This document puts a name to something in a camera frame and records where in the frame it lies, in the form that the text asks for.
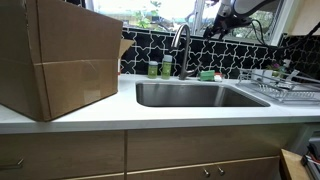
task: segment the dish soap bottle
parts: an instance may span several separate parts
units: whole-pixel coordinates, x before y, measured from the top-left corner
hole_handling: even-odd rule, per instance
[[[156,79],[158,74],[158,62],[150,61],[148,67],[148,78]]]
[[[162,61],[162,74],[161,74],[162,79],[170,78],[171,65],[172,65],[172,56],[164,55],[164,58]]]

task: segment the tile backsplash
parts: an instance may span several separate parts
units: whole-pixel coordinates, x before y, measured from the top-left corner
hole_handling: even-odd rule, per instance
[[[121,66],[124,74],[147,74],[148,62],[158,61],[159,74],[161,73],[162,58],[165,54],[173,56],[171,75],[178,76],[184,53],[185,39],[181,39],[180,48],[171,49],[174,33],[164,33],[141,29],[124,28],[122,37],[134,40],[135,43],[122,56]],[[290,44],[301,37],[284,38],[283,44]],[[272,60],[282,57],[295,61],[294,66],[303,72],[319,69],[319,39],[312,37],[308,43],[296,49],[285,51],[269,50],[259,44],[242,43],[227,40],[211,40],[206,46],[201,37],[192,36],[189,48],[187,66],[195,69],[201,62],[201,70],[215,70],[226,75],[226,78],[236,79],[239,68],[263,69]]]
[[[303,36],[284,38],[282,44],[289,45]],[[304,43],[283,52],[286,59],[292,60],[292,67],[320,80],[320,36],[312,36]]]

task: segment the stainless steel sink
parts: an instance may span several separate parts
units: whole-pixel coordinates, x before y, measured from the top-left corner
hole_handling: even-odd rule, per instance
[[[136,84],[137,102],[148,107],[268,107],[268,103],[227,85]]]

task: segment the countertop edge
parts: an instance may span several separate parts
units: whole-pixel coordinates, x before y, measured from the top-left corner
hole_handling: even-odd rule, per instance
[[[132,129],[187,128],[208,126],[290,124],[320,122],[318,116],[247,117],[216,119],[159,119],[123,121],[39,122],[1,124],[0,134],[58,133],[80,131],[111,131]]]

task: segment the wire dish rack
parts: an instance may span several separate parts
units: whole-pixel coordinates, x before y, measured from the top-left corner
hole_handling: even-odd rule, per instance
[[[257,74],[255,70],[240,69],[239,85],[245,86],[281,103],[320,104],[320,81],[297,76],[299,71],[291,74],[279,73],[281,78]]]

